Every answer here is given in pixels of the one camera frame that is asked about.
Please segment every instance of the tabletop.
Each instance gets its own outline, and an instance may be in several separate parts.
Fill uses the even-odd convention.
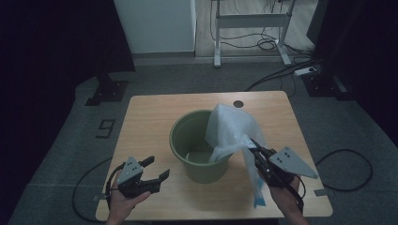
[[[155,162],[144,168],[143,180],[158,178],[167,169],[170,169],[170,176],[161,183],[161,191],[138,204],[127,220],[283,217],[267,186],[262,189],[267,206],[253,207],[253,189],[241,151],[230,157],[228,169],[220,180],[204,185],[193,182],[185,174],[182,163],[170,148],[170,130],[179,117],[195,110],[213,110],[219,103],[233,106],[237,100],[243,102],[241,109],[256,119],[268,147],[278,151],[289,146],[316,171],[289,99],[283,91],[132,97],[107,177],[129,156],[137,160],[155,157]],[[316,196],[314,193],[324,188],[321,177],[302,177],[302,181],[307,190],[303,200],[304,216],[330,216],[332,208],[328,196]],[[106,220],[108,214],[106,201],[99,201],[97,219]]]

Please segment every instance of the bucket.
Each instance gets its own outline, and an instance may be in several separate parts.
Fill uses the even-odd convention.
[[[179,118],[170,131],[170,147],[182,162],[189,178],[200,184],[219,180],[227,169],[228,158],[208,162],[213,148],[206,142],[209,110],[189,112]]]

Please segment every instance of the plastic bag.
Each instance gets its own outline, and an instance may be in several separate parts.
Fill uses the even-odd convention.
[[[248,149],[255,147],[251,138],[267,147],[263,132],[252,115],[232,106],[216,106],[207,124],[206,141],[214,148],[209,161],[216,161],[242,150],[254,189],[254,207],[264,206],[266,203],[261,192],[264,181],[255,168],[254,155]]]

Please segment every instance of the power strip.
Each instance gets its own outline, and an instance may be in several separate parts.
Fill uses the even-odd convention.
[[[298,69],[295,71],[296,76],[311,75],[311,74],[315,74],[315,73],[316,73],[316,69],[314,67],[302,68],[302,69]]]

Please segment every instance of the black round hole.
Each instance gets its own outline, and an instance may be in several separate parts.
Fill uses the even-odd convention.
[[[240,100],[234,101],[234,106],[237,108],[242,108],[243,107],[243,102]]]

